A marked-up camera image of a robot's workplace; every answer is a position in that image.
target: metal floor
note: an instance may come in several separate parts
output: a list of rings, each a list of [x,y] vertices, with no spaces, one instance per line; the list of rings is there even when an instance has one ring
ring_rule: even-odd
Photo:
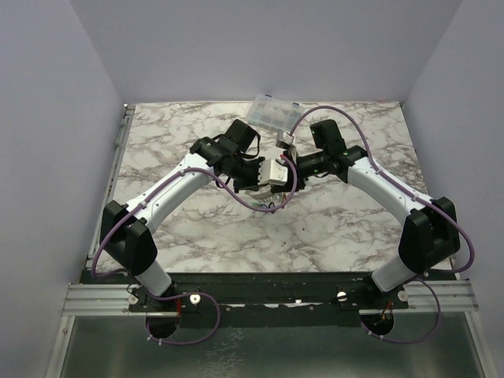
[[[391,336],[413,339],[433,313],[397,314]],[[180,330],[193,339],[206,330]],[[431,340],[392,345],[362,328],[221,328],[195,346],[146,341],[143,317],[77,317],[63,377],[483,377],[464,313],[443,314]]]

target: screw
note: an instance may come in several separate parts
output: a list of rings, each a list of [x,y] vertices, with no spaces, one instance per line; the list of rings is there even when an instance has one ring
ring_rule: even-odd
[[[344,292],[344,291],[340,291],[337,295],[336,295],[336,299],[338,299],[338,302],[345,302],[348,297],[347,297],[347,293]]]

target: black motor joint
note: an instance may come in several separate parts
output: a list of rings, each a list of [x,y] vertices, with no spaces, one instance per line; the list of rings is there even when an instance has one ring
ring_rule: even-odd
[[[235,192],[240,190],[257,191],[260,163],[265,159],[251,159],[245,154],[254,139],[260,140],[260,135],[248,124],[234,120],[229,129],[218,140],[204,137],[190,148],[191,154],[198,154],[213,167],[213,172],[219,176],[225,174],[233,179]]]
[[[339,132],[338,124],[334,120],[323,120],[310,127],[315,147],[320,151],[305,156],[292,156],[290,150],[283,154],[295,162],[298,182],[296,191],[305,188],[309,177],[331,174],[338,176],[343,182],[348,182],[348,167],[357,160],[366,157],[367,153],[359,146],[347,148],[345,139]],[[288,182],[283,186],[272,188],[273,193],[289,192],[292,189],[293,177],[289,175]]]

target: bolt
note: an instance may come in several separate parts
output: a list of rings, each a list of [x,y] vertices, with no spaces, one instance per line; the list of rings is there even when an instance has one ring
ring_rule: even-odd
[[[189,297],[189,300],[193,305],[196,306],[202,300],[202,297],[200,297],[198,294],[193,294],[191,295],[191,297]]]
[[[138,298],[136,298],[134,295],[130,295],[130,296],[128,297],[128,303],[129,303],[130,305],[136,305],[138,302],[139,302],[139,299],[138,299]]]
[[[408,293],[406,293],[404,290],[401,290],[399,293],[397,293],[397,298],[399,298],[399,301],[401,302],[406,302],[408,300]]]
[[[337,295],[336,295],[336,299],[338,299],[338,302],[345,302],[348,297],[347,297],[347,293],[344,292],[344,291],[340,291]]]

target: metal extrusion rail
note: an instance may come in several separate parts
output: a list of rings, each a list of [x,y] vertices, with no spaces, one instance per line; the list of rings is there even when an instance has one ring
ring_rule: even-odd
[[[468,312],[478,309],[470,281],[430,281],[439,297],[443,312]],[[175,317],[175,312],[167,313],[130,313],[128,307],[130,294],[128,285],[70,285],[63,307],[64,317],[116,317],[116,316],[150,316]],[[431,292],[421,283],[412,282],[405,286],[408,309],[397,309],[396,313],[431,313],[435,312],[435,302]],[[380,312],[361,310],[361,314]]]

